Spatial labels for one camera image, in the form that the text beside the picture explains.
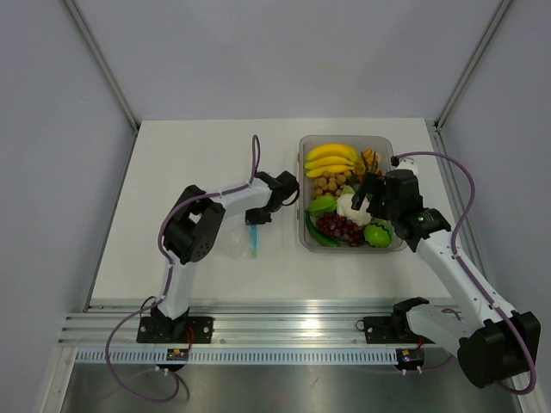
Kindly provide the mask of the green starfruit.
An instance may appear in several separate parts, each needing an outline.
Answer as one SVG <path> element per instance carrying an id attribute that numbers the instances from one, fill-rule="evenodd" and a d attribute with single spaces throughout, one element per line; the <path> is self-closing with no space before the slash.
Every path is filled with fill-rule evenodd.
<path id="1" fill-rule="evenodd" d="M 318 217 L 320 215 L 323 215 L 324 213 L 335 212 L 336 209 L 337 209 L 337 200 L 333 198 L 331 195 L 324 195 L 313 200 L 309 204 L 307 211 L 310 213 L 311 216 Z"/>

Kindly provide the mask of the green toy watermelon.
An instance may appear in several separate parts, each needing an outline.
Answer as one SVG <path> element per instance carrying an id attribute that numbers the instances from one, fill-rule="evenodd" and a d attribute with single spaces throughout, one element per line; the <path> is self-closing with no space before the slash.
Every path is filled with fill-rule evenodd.
<path id="1" fill-rule="evenodd" d="M 393 229 L 384 220 L 371 219 L 363 230 L 366 245 L 371 248 L 388 248 L 393 242 Z"/>

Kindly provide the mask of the clear zip bag blue zipper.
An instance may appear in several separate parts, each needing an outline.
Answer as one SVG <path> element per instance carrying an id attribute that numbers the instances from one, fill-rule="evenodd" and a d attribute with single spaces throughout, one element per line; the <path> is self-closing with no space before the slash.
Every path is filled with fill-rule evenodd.
<path id="1" fill-rule="evenodd" d="M 226 232 L 223 252 L 234 260 L 254 260 L 258 257 L 258 229 L 256 225 L 237 225 Z"/>

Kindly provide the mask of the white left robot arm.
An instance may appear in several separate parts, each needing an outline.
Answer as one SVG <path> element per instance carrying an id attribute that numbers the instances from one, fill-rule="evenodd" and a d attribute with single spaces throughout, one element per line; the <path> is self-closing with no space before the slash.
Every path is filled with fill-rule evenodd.
<path id="1" fill-rule="evenodd" d="M 276 177 L 256 172 L 248 182 L 214 193 L 196 185 L 184 189 L 158 234 L 158 249 L 168 268 L 151 317 L 165 341 L 177 342 L 185 334 L 197 263 L 214 247 L 224 220 L 243 214 L 247 225 L 267 224 L 299 190 L 296 177 L 288 171 Z"/>

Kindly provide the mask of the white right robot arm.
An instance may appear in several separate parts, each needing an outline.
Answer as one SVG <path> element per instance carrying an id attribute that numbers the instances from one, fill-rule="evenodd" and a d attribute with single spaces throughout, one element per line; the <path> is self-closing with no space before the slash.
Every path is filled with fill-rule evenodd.
<path id="1" fill-rule="evenodd" d="M 467 379 L 484 388 L 520 373 L 529 374 L 525 393 L 536 384 L 536 356 L 541 325 L 528 311 L 519 313 L 501 297 L 456 246 L 450 223 L 427 208 L 411 170 L 396 169 L 384 176 L 365 173 L 352 207 L 389 222 L 395 235 L 432 269 L 459 307 L 454 319 L 427 299 L 408 299 L 393 306 L 390 327 L 401 341 L 422 336 L 458 360 Z"/>

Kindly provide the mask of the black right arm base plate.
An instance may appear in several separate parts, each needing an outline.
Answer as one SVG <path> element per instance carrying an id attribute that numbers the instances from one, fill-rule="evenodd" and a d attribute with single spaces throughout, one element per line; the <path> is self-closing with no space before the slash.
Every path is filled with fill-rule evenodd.
<path id="1" fill-rule="evenodd" d="M 367 344 L 433 344 L 433 341 L 413 333 L 400 334 L 390 316 L 367 316 L 356 320 L 355 329 L 364 334 Z"/>

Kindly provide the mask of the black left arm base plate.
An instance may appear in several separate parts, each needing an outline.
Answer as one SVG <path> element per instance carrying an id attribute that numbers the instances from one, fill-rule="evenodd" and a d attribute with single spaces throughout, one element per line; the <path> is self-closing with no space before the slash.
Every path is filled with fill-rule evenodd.
<path id="1" fill-rule="evenodd" d="M 154 317 L 139 321 L 137 343 L 145 344 L 209 344 L 214 331 L 213 317 L 187 316 L 161 324 Z"/>

